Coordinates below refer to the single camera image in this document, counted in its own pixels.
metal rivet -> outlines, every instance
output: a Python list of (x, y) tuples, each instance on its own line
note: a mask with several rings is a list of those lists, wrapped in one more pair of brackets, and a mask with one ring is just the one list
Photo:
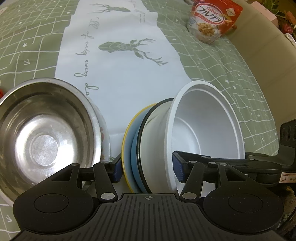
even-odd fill
[(182, 197), (187, 200), (192, 200), (192, 199), (195, 199), (197, 196), (193, 192), (186, 192), (186, 193), (183, 193)]
[(115, 198), (115, 194), (111, 193), (111, 192), (105, 192), (101, 195), (101, 198), (104, 200), (111, 200), (111, 199)]

black rim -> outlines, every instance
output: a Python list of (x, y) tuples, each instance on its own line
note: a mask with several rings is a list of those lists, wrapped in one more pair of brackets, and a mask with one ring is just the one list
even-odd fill
[(144, 129), (144, 126), (145, 126), (145, 123), (147, 122), (149, 116), (152, 114), (152, 112), (157, 108), (159, 107), (160, 105), (162, 105), (163, 103), (166, 103), (166, 102), (169, 102), (169, 101), (172, 101), (174, 98), (169, 98), (169, 99), (165, 99), (165, 100), (162, 100), (161, 102), (158, 102), (155, 106), (153, 106), (149, 111), (148, 113), (145, 115), (142, 123), (141, 123), (141, 126), (140, 126), (140, 129), (139, 129), (139, 133), (138, 133), (138, 136), (137, 136), (137, 146), (136, 146), (136, 155), (137, 155), (137, 165), (138, 165), (138, 170), (139, 170), (139, 174), (140, 174), (140, 178), (141, 178), (141, 181), (146, 189), (146, 191), (148, 193), (152, 193), (150, 188), (148, 187), (148, 184), (146, 182), (146, 179), (144, 177), (144, 173), (143, 173), (143, 169), (142, 169), (142, 164), (141, 164), (141, 154), (140, 154), (140, 146), (141, 146), (141, 138), (142, 138), (142, 133), (143, 133), (143, 129)]

crosshair marking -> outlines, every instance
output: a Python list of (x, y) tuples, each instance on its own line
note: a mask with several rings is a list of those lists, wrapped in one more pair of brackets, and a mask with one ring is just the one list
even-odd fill
[(152, 198), (153, 198), (153, 197), (151, 197), (151, 196), (147, 196), (147, 197), (145, 197), (145, 199), (147, 199), (148, 201), (150, 201)]

mounting hole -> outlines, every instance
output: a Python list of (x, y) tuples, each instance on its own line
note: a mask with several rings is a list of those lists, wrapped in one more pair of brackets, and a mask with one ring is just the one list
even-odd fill
[(283, 128), (282, 133), (281, 133), (281, 139), (282, 140), (285, 139), (285, 136), (286, 136), (286, 130), (285, 130), (285, 128)]
[(296, 126), (293, 126), (293, 141), (296, 140)]
[(287, 141), (289, 141), (291, 138), (291, 127), (289, 126), (287, 129)]

calbee cereal bag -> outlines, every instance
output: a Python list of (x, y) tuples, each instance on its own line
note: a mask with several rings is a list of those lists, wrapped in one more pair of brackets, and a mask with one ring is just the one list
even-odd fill
[(234, 25), (242, 9), (231, 0), (195, 0), (187, 28), (200, 41), (210, 44)]

